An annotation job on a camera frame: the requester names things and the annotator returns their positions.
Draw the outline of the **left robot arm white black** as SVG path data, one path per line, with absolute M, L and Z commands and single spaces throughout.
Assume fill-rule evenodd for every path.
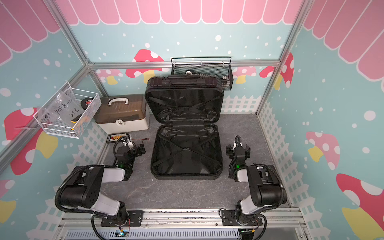
M 56 192 L 57 209 L 67 213 L 91 214 L 119 227 L 130 223 L 132 218 L 125 203 L 103 195 L 101 186 L 128 181 L 136 158 L 145 153 L 143 142 L 137 145 L 127 136 L 119 138 L 113 147 L 113 165 L 87 165 L 73 169 Z

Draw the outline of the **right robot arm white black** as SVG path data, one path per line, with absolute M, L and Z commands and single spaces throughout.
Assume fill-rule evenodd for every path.
M 219 216 L 224 226 L 259 226 L 263 223 L 259 214 L 279 208 L 287 202 L 283 181 L 272 165 L 247 165 L 251 148 L 242 144 L 236 136 L 234 144 L 226 146 L 226 155 L 231 159 L 229 178 L 249 185 L 250 195 L 240 201 L 234 210 L 220 209 Z

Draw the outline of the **black hard-shell suitcase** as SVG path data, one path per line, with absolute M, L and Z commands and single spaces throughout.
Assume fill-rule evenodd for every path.
M 219 129 L 224 100 L 215 76 L 152 77 L 144 94 L 158 128 L 151 173 L 158 180 L 215 180 L 224 168 Z

